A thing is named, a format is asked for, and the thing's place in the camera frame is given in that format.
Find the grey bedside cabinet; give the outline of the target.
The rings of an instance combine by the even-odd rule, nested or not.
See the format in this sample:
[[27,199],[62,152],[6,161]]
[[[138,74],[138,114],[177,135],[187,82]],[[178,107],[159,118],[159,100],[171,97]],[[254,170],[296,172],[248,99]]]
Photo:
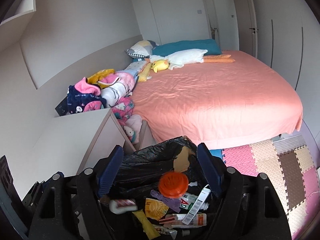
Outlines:
[[79,174],[116,145],[125,153],[136,150],[110,108],[53,118],[21,160],[21,171],[12,172],[16,190],[23,198],[36,181],[56,172]]

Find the cardboard trash box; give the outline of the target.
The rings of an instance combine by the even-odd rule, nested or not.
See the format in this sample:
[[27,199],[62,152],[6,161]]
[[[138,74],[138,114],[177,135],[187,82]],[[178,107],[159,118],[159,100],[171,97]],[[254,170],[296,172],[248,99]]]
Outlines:
[[189,159],[194,156],[195,153],[190,148],[183,146],[180,153],[174,159],[174,171],[179,173],[187,171],[190,166]]

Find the white bedroom door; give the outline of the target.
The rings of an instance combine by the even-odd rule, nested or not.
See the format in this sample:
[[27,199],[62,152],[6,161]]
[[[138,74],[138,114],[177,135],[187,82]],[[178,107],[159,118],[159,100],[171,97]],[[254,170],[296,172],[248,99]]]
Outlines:
[[257,57],[258,28],[253,0],[203,0],[211,37],[221,50]]

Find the foam puzzle floor mat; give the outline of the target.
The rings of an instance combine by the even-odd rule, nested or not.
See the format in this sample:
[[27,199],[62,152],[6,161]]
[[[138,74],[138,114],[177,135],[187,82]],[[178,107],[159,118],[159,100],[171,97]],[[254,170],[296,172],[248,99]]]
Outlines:
[[319,212],[319,174],[315,142],[307,128],[249,145],[211,150],[228,166],[245,175],[264,172],[272,182],[298,239]]

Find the navy pink clothes pile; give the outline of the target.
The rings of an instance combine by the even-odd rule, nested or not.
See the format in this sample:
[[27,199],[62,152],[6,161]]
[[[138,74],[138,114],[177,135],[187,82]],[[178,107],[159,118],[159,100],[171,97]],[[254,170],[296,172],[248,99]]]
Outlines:
[[132,144],[139,142],[142,117],[133,113],[131,99],[136,78],[128,71],[101,70],[83,77],[67,90],[66,104],[69,114],[110,108]]

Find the checked grey yellow pillow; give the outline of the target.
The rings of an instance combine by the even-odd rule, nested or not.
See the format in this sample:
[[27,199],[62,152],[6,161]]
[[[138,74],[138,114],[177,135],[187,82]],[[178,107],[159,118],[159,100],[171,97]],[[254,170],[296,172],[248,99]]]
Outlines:
[[158,46],[156,42],[150,40],[142,40],[134,44],[125,52],[133,59],[144,59],[152,55],[152,51]]

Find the yellow snack bag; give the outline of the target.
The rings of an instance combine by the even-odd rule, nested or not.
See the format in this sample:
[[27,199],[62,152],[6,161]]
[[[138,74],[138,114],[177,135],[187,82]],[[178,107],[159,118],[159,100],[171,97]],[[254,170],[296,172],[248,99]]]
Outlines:
[[147,219],[143,210],[133,211],[132,213],[135,215],[135,217],[142,224],[143,230],[149,240],[156,239],[157,237],[161,236],[160,233],[151,224],[151,222]]

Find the white AD drink bottle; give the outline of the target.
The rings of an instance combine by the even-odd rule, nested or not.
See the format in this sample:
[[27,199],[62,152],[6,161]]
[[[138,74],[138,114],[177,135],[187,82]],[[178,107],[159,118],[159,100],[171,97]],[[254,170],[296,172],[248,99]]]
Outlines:
[[185,193],[183,196],[180,197],[180,208],[189,211],[195,204],[196,200],[196,195]]

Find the white barcode carton box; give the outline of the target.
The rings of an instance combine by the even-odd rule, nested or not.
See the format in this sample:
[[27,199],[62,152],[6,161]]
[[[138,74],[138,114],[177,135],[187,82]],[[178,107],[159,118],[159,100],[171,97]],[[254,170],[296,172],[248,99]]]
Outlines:
[[184,225],[189,225],[189,223],[192,221],[192,219],[195,217],[195,215],[198,213],[198,211],[200,210],[201,206],[203,205],[203,203],[206,201],[207,197],[210,194],[210,187],[207,184],[201,191],[201,193],[199,194],[199,196],[197,197],[197,200],[195,202],[195,204],[192,206],[192,208],[189,210],[189,212],[187,213],[187,215],[184,217],[184,219],[182,220],[182,223]]

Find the orange round plastic cap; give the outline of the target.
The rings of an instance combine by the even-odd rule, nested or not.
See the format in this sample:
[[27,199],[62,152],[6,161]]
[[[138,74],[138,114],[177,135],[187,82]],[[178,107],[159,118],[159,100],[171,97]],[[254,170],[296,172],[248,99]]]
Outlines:
[[189,186],[188,177],[179,172],[170,171],[161,176],[158,184],[159,192],[167,198],[180,198]]

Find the black trash bag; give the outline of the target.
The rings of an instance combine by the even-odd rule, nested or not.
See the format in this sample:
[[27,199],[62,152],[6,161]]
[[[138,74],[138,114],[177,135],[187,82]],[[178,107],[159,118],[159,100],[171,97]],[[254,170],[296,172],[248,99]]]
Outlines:
[[[174,170],[174,159],[183,146],[195,153],[195,156],[189,159],[190,166],[184,174],[190,181],[198,182],[195,192],[199,192],[208,183],[197,159],[197,146],[187,137],[177,137],[125,155],[108,197],[134,199],[138,208],[142,209],[143,201],[150,196],[151,190],[158,188],[161,176]],[[223,238],[223,230],[217,228],[216,223],[220,200],[212,192],[209,198],[213,202],[213,207],[209,208],[209,224],[204,229],[195,229],[189,239]]]

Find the white wardrobe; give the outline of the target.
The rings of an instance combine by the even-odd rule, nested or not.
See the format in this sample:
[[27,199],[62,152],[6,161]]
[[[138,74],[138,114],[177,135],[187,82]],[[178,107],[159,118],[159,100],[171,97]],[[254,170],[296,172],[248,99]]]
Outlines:
[[304,0],[254,0],[258,52],[299,94],[319,104],[319,23]]

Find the black wall socket panel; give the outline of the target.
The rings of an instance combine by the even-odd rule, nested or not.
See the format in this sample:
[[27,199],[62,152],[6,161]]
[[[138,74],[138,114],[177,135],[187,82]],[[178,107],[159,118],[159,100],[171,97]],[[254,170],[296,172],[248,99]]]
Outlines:
[[65,116],[68,113],[67,97],[65,97],[56,107],[55,111],[59,116]]

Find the yellow noodle cup lid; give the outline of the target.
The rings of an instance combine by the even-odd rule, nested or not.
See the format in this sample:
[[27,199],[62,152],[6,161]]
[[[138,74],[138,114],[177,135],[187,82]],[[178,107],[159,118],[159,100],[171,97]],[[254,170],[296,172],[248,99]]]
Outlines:
[[167,214],[169,207],[160,200],[146,198],[145,200],[145,215],[147,218],[151,218],[159,221]]

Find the purple wrapper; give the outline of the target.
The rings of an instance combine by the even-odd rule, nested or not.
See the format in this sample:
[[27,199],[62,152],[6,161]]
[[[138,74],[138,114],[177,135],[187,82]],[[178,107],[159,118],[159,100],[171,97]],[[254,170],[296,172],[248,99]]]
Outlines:
[[181,205],[180,198],[167,198],[155,190],[151,190],[150,194],[152,197],[163,202],[165,205],[167,205],[169,208],[171,208],[176,213],[180,213],[180,211],[181,211],[180,210],[180,205]]

